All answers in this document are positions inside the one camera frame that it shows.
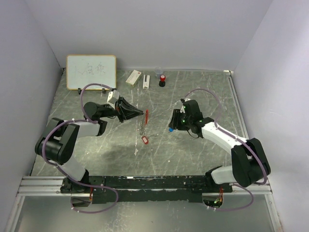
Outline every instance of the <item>gray wall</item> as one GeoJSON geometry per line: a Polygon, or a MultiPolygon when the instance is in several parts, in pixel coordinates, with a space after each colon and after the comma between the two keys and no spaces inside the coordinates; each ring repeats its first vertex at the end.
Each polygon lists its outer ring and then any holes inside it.
{"type": "Polygon", "coordinates": [[[60,67],[23,0],[0,7],[0,231],[45,126],[60,67]]]}
{"type": "Polygon", "coordinates": [[[114,54],[121,68],[235,69],[272,0],[26,0],[60,65],[114,54]]]}
{"type": "Polygon", "coordinates": [[[309,1],[274,0],[235,70],[251,136],[261,139],[285,231],[308,231],[309,1]]]}

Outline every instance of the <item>whiteboard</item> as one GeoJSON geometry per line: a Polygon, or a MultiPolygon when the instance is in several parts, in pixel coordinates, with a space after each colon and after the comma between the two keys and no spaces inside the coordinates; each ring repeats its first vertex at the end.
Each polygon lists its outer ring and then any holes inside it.
{"type": "MultiPolygon", "coordinates": [[[[77,90],[90,83],[116,88],[116,57],[112,55],[68,55],[67,89],[77,90]]],[[[90,86],[87,89],[102,89],[90,86]]]]}

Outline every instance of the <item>whiteboard frame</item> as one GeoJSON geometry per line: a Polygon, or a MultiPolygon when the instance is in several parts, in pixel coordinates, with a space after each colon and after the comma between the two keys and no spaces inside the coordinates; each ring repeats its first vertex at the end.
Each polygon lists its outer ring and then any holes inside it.
{"type": "MultiPolygon", "coordinates": [[[[68,90],[78,90],[78,88],[68,88],[68,56],[82,56],[82,57],[115,57],[115,88],[117,87],[117,58],[114,55],[83,55],[83,54],[69,54],[66,58],[66,72],[67,72],[67,89],[68,90]]],[[[102,90],[103,88],[91,88],[86,90],[102,90]]]]}

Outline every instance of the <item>marble table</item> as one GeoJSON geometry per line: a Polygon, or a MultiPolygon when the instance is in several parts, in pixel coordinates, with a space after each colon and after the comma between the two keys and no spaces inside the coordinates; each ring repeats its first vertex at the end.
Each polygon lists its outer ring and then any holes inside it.
{"type": "MultiPolygon", "coordinates": [[[[143,117],[124,123],[109,119],[105,133],[99,137],[85,137],[77,141],[74,156],[90,175],[202,175],[207,170],[230,165],[231,158],[219,146],[206,139],[195,139],[185,131],[169,132],[169,122],[174,108],[180,108],[180,99],[195,88],[212,90],[223,106],[219,124],[240,136],[245,136],[237,99],[233,93],[230,77],[224,72],[211,71],[167,71],[166,86],[160,87],[153,71],[149,74],[150,88],[142,88],[142,78],[131,88],[125,83],[131,71],[117,71],[117,89],[129,103],[141,110],[149,110],[149,122],[145,133],[149,144],[140,136],[143,117]]],[[[203,116],[215,118],[218,104],[215,98],[204,91],[189,96],[196,99],[203,116]]],[[[86,91],[84,102],[106,103],[107,94],[86,91]]],[[[77,91],[66,89],[66,77],[62,76],[56,92],[49,118],[64,120],[82,118],[80,96],[77,91]]],[[[59,176],[53,167],[37,156],[32,176],[59,176]]]]}

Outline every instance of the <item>robotic arm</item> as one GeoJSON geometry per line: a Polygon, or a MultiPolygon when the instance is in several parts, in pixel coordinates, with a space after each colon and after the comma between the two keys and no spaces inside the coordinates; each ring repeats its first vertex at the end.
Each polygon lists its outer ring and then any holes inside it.
{"type": "MultiPolygon", "coordinates": [[[[87,102],[84,105],[87,116],[97,121],[75,122],[60,127],[46,143],[46,157],[50,162],[57,163],[68,176],[76,181],[89,184],[89,172],[73,156],[76,139],[87,136],[101,136],[106,129],[107,122],[102,117],[118,117],[120,122],[143,115],[143,111],[129,104],[119,92],[113,89],[109,92],[107,104],[87,102]]],[[[52,118],[46,126],[42,136],[35,146],[35,153],[42,156],[42,146],[47,135],[64,120],[52,118]]],[[[75,185],[75,189],[84,191],[83,186],[75,185]]]]}
{"type": "Polygon", "coordinates": [[[262,170],[256,159],[239,140],[248,145],[260,159],[266,174],[270,174],[270,166],[265,156],[263,147],[256,138],[245,139],[220,127],[222,130],[232,134],[237,140],[231,138],[224,132],[217,129],[214,120],[210,117],[203,117],[198,103],[195,100],[181,99],[183,106],[174,109],[169,127],[180,131],[189,131],[197,134],[200,138],[213,141],[232,157],[232,165],[227,167],[216,167],[208,171],[216,184],[235,183],[247,187],[263,178],[262,170]]]}

